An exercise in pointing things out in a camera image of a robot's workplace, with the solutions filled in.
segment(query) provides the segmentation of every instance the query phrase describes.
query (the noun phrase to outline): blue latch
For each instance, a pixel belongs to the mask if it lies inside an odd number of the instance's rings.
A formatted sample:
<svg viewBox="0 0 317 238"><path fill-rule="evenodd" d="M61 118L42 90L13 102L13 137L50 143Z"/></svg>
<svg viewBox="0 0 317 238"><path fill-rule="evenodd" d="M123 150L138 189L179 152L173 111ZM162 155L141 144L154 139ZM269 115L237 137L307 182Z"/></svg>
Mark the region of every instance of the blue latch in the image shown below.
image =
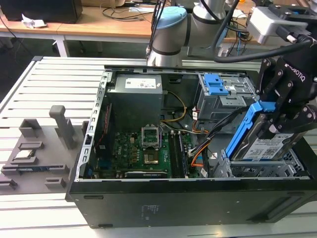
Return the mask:
<svg viewBox="0 0 317 238"><path fill-rule="evenodd" d="M227 96L229 92L224 87L224 82L218 74L205 73L205 84L209 89L209 95Z"/></svg>

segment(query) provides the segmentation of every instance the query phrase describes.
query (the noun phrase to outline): desk leg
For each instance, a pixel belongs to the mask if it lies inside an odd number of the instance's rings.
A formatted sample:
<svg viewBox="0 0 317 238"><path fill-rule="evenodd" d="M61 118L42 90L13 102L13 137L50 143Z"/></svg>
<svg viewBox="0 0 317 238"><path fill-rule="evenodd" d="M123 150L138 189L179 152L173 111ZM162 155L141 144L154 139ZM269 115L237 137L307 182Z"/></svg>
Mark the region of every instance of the desk leg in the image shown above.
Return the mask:
<svg viewBox="0 0 317 238"><path fill-rule="evenodd" d="M103 43L101 41L97 41L97 50L98 50L98 53L103 52Z"/></svg>
<svg viewBox="0 0 317 238"><path fill-rule="evenodd" d="M8 47L9 49L13 48L13 44L11 42L11 38L10 37L0 37L2 43L4 43L4 45L6 47Z"/></svg>
<svg viewBox="0 0 317 238"><path fill-rule="evenodd" d="M69 57L69 51L67 47L67 42L64 39L64 36L57 37L56 39L59 55L61 57Z"/></svg>

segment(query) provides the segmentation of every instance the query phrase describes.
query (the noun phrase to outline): ram slot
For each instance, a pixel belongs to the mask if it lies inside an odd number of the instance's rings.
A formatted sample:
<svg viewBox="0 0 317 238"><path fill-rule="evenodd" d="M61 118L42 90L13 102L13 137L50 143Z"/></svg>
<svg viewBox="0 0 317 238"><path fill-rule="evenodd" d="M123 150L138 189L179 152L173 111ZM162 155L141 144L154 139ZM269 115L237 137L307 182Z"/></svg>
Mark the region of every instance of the ram slot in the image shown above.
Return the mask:
<svg viewBox="0 0 317 238"><path fill-rule="evenodd" d="M178 134L168 135L170 165L173 178L184 178L183 162Z"/></svg>

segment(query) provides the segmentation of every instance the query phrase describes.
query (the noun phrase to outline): white paper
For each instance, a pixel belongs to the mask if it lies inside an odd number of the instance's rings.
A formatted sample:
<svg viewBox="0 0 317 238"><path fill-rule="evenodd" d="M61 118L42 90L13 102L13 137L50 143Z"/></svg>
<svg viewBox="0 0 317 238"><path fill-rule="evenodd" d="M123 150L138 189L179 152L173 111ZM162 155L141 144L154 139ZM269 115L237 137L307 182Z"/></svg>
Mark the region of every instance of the white paper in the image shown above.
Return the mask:
<svg viewBox="0 0 317 238"><path fill-rule="evenodd" d="M43 20L33 20L33 19L26 17L23 14L22 14L22 19L23 19L22 23L28 28L34 29L35 27L47 26L47 24L45 24Z"/></svg>
<svg viewBox="0 0 317 238"><path fill-rule="evenodd" d="M207 178L208 173L207 173L206 170L204 170L204 168L202 168L202 170L200 170L200 173L202 174L202 176L204 176L205 178Z"/></svg>
<svg viewBox="0 0 317 238"><path fill-rule="evenodd" d="M239 9L234 9L232 17L245 18L247 16L246 16L246 14L243 13L243 11L241 11Z"/></svg>
<svg viewBox="0 0 317 238"><path fill-rule="evenodd" d="M125 88L156 89L155 78L127 78Z"/></svg>
<svg viewBox="0 0 317 238"><path fill-rule="evenodd" d="M130 7L129 12L154 12L153 7Z"/></svg>

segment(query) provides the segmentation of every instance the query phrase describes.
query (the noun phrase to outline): computer case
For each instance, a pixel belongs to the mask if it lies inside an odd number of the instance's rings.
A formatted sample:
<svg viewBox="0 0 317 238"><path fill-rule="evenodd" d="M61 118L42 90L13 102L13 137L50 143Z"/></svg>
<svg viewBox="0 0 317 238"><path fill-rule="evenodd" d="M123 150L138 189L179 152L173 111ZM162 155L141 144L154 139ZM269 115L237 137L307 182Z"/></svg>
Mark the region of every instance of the computer case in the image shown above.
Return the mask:
<svg viewBox="0 0 317 238"><path fill-rule="evenodd" d="M22 14L44 22L76 23L82 13L81 0L0 0L8 21L22 20Z"/></svg>

